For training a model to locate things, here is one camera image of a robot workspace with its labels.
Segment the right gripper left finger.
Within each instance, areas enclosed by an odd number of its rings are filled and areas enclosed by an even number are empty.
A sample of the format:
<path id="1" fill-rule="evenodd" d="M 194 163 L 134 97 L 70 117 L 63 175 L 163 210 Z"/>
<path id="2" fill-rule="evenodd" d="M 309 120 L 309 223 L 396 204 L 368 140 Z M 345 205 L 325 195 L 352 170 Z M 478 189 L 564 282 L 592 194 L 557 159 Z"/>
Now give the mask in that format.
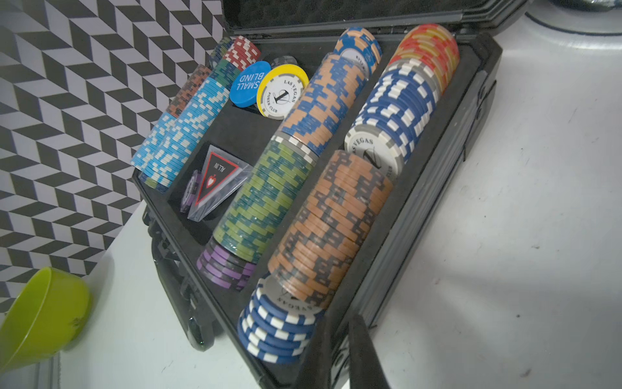
<path id="1" fill-rule="evenodd" d="M 326 315 L 317 323 L 314 336 L 302 360 L 294 388 L 330 388 L 332 366 L 332 317 Z"/>

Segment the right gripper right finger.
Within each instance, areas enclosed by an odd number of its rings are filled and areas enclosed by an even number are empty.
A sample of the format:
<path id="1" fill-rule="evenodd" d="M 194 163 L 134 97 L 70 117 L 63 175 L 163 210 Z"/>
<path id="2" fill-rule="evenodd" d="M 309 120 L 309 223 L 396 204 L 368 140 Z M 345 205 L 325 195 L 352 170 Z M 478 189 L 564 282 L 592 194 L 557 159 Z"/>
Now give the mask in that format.
<path id="1" fill-rule="evenodd" d="M 350 353 L 350 387 L 389 389 L 381 363 L 361 315 L 354 315 L 348 324 Z"/>

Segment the black poker case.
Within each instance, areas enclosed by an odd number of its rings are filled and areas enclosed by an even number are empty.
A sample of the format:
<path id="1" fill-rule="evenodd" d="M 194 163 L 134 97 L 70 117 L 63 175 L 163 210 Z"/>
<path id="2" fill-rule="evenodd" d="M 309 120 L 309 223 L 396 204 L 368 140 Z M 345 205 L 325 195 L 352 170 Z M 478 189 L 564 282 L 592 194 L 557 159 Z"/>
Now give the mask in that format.
<path id="1" fill-rule="evenodd" d="M 231 38 L 134 158 L 160 282 L 198 350 L 228 335 L 264 388 L 293 387 L 332 317 L 390 299 L 489 114 L 495 35 L 525 1 L 225 1 Z"/>

